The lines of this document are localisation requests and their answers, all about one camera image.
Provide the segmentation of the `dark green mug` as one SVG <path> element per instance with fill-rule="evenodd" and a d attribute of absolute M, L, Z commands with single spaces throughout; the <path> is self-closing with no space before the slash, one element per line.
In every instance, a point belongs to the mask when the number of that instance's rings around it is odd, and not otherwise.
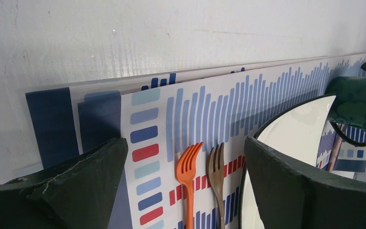
<path fill-rule="evenodd" d="M 345 142 L 365 147 L 366 142 L 347 137 L 338 125 L 351 126 L 366 132 L 366 77 L 336 77 L 327 85 L 325 95 L 327 94 L 336 95 L 327 118 L 335 132 Z"/>

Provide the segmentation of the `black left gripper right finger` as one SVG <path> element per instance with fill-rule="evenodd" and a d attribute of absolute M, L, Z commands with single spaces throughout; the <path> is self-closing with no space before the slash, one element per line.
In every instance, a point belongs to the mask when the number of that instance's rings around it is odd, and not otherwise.
<path fill-rule="evenodd" d="M 244 155 L 267 229 L 366 229 L 366 182 L 326 172 L 248 137 Z"/>

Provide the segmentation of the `metal spoon pink handle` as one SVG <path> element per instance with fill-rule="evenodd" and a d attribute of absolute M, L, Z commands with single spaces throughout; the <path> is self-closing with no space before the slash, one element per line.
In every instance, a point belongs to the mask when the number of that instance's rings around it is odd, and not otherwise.
<path fill-rule="evenodd" d="M 327 167 L 327 172 L 332 172 L 333 168 L 335 166 L 340 148 L 341 148 L 341 144 L 342 144 L 342 137 L 340 136 L 340 134 L 337 134 L 337 137 L 334 141 L 334 145 L 332 147 L 332 151 L 331 151 L 331 155 L 330 155 L 330 160 L 328 163 L 328 167 Z"/>

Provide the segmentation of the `brown wooden fork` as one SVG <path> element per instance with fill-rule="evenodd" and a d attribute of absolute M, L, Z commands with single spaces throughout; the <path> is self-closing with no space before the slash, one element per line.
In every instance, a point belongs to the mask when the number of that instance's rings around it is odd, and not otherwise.
<path fill-rule="evenodd" d="M 213 189 L 217 207 L 219 211 L 218 228 L 224 229 L 224 205 L 223 205 L 223 186 L 224 186 L 224 142 L 213 147 L 207 158 L 206 174 L 208 181 Z"/>

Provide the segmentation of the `white square plate black rim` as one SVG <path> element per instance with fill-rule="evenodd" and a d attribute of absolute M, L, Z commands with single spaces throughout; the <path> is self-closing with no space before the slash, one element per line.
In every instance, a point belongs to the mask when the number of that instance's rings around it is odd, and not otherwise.
<path fill-rule="evenodd" d="M 311 166 L 316 166 L 323 128 L 335 95 L 307 100 L 280 112 L 252 136 L 269 147 Z M 238 209 L 241 229 L 265 229 L 256 205 L 245 164 Z"/>

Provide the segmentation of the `blue striped placemat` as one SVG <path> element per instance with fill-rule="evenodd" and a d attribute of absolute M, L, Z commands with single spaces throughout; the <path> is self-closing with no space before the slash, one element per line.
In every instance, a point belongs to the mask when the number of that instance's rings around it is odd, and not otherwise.
<path fill-rule="evenodd" d="M 44 168 L 114 137 L 128 155 L 110 229 L 185 228 L 185 190 L 175 164 L 196 143 L 194 227 L 214 229 L 218 210 L 207 182 L 211 148 L 224 143 L 224 223 L 238 228 L 243 143 L 276 114 L 321 96 L 336 76 L 365 76 L 366 53 L 230 72 L 193 81 L 175 73 L 129 84 L 67 86 L 26 93 Z"/>

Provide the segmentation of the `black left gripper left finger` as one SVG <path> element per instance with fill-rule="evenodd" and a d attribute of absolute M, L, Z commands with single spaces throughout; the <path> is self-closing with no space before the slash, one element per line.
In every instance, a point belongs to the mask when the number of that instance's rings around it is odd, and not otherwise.
<path fill-rule="evenodd" d="M 127 140 L 114 138 L 0 184 L 0 229 L 107 228 L 127 154 Z"/>

